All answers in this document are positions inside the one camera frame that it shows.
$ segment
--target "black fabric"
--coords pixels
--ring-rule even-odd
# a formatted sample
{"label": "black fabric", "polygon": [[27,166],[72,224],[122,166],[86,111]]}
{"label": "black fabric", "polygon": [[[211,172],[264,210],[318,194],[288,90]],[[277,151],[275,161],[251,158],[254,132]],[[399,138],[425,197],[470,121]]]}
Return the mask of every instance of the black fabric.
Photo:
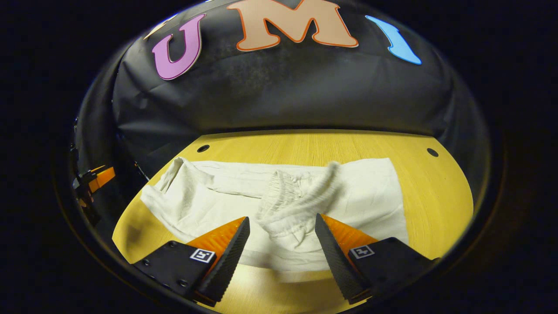
{"label": "black fabric", "polygon": [[[119,66],[113,113],[131,154],[148,177],[202,134],[336,128],[407,132],[436,137],[465,173],[475,202],[485,185],[489,141],[467,86],[425,39],[382,12],[353,1],[333,1],[356,48],[326,46],[311,36],[294,43],[268,23],[281,43],[242,52],[237,10],[209,2],[181,12],[147,40],[141,36]],[[299,0],[280,1],[295,8]],[[182,76],[165,81],[153,46],[169,34],[172,60],[184,52],[178,30],[200,13],[201,54]],[[364,16],[397,27],[422,60],[415,65],[388,51],[382,30]]]}
{"label": "black fabric", "polygon": [[133,196],[147,183],[135,171],[132,157],[119,140],[110,110],[118,64],[130,44],[114,53],[89,88],[79,110],[74,136],[79,173],[102,165],[114,167],[115,177],[93,194],[93,210],[101,217],[95,226],[97,231],[115,252],[118,249],[112,241],[114,227]]}

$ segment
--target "white pants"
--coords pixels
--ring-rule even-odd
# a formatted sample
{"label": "white pants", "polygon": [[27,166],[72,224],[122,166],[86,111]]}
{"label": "white pants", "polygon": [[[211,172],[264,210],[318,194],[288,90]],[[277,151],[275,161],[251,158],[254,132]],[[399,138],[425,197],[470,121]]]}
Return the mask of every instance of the white pants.
{"label": "white pants", "polygon": [[387,158],[327,167],[176,158],[141,200],[184,242],[248,216],[239,262],[280,271],[329,268],[314,232],[317,213],[408,244],[401,187]]}

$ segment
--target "tan letter m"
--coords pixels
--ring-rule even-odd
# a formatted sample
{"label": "tan letter m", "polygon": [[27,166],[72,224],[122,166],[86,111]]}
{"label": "tan letter m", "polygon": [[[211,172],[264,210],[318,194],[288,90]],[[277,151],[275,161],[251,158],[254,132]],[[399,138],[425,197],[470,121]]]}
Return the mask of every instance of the tan letter m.
{"label": "tan letter m", "polygon": [[320,44],[357,47],[358,41],[351,37],[345,22],[339,15],[339,6],[324,0],[302,0],[295,9],[274,0],[243,0],[227,9],[236,9],[242,20],[244,39],[238,42],[241,51],[273,47],[281,41],[271,35],[266,21],[275,25],[294,42],[301,42],[310,23],[314,21],[317,31],[312,39]]}

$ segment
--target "wooden table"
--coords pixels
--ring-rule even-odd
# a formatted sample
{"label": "wooden table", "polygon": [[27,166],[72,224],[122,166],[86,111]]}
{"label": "wooden table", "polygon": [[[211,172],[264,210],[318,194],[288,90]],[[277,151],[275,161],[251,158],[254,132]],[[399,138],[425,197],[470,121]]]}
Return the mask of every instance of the wooden table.
{"label": "wooden table", "polygon": [[[203,145],[210,148],[202,153]],[[427,149],[438,153],[435,157]],[[433,259],[443,256],[461,236],[473,215],[473,198],[465,175],[433,137],[353,130],[276,130],[205,135],[178,156],[189,161],[326,166],[365,158],[390,158],[397,172],[409,234],[409,246]],[[154,185],[169,161],[148,182]],[[130,202],[113,233],[113,241],[135,263],[170,240],[180,242],[140,200]],[[337,313],[351,307],[329,270],[278,273],[238,265],[223,300],[212,308],[222,313]]]}

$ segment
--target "orange object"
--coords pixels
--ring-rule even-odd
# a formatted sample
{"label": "orange object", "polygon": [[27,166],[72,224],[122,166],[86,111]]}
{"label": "orange object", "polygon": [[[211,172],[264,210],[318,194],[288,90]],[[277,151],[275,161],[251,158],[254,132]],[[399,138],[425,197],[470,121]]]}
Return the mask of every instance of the orange object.
{"label": "orange object", "polygon": [[[100,169],[102,167],[104,167],[104,166],[93,169],[92,172],[95,172],[95,170]],[[93,181],[89,182],[89,189],[91,190],[91,193],[95,193],[95,191],[97,191],[99,188],[101,188],[107,182],[112,180],[112,178],[114,178],[114,168],[113,167],[110,167],[107,170],[104,170],[104,171],[98,173],[97,177]]]}
{"label": "orange object", "polygon": [[359,246],[378,242],[377,239],[365,234],[361,230],[355,229],[326,215],[320,215],[324,219],[325,223],[328,225],[331,234],[333,234],[333,236],[335,237],[335,241],[337,241],[337,244],[339,244],[339,247],[343,251],[343,254],[345,254],[345,257],[347,257],[353,267],[355,266],[349,258],[349,250],[357,248]]}
{"label": "orange object", "polygon": [[209,268],[207,274],[209,274],[211,270],[213,270],[213,267],[217,265],[217,262],[221,256],[223,256],[225,249],[229,245],[233,236],[237,233],[238,227],[240,227],[240,224],[245,218],[246,216],[225,223],[223,226],[217,227],[186,243],[186,245],[190,245],[198,249],[215,252],[215,256],[217,256],[217,258],[211,268]]}

